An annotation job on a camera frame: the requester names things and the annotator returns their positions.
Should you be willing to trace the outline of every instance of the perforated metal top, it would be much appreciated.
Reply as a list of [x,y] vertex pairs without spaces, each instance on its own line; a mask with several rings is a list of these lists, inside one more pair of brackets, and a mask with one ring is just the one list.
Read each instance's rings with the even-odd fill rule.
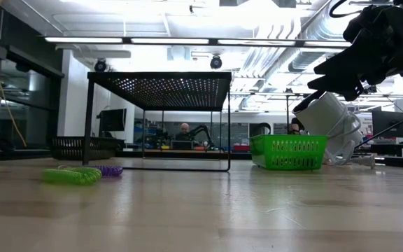
[[222,111],[226,72],[88,73],[88,79],[148,111]]

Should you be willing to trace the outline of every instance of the green coiled cord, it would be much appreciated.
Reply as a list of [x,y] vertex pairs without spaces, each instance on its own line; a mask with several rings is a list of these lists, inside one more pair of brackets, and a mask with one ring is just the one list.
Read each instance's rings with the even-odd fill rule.
[[45,169],[43,181],[47,183],[67,183],[79,186],[89,186],[101,179],[99,169],[91,167],[70,167],[65,169]]

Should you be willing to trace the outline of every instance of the green plastic basket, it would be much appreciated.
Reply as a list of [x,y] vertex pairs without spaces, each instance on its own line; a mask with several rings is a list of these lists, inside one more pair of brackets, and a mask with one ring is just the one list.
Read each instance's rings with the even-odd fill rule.
[[260,135],[250,138],[253,163],[265,169],[320,169],[327,136]]

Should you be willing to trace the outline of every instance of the black plastic basket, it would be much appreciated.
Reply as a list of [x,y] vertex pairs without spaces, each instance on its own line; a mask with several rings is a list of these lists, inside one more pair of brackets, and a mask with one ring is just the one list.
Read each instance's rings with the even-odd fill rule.
[[[103,160],[115,156],[120,140],[92,137],[90,142],[90,160]],[[56,136],[50,141],[52,157],[56,160],[82,160],[83,136]]]

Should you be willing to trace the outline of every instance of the security camera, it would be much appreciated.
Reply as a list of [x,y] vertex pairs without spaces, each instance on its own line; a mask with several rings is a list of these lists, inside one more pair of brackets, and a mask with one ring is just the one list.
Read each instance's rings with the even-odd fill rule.
[[98,59],[97,63],[94,66],[94,70],[96,72],[105,72],[107,69],[106,59]]
[[220,67],[222,67],[222,60],[220,59],[219,55],[214,55],[213,59],[211,60],[211,68],[219,69]]

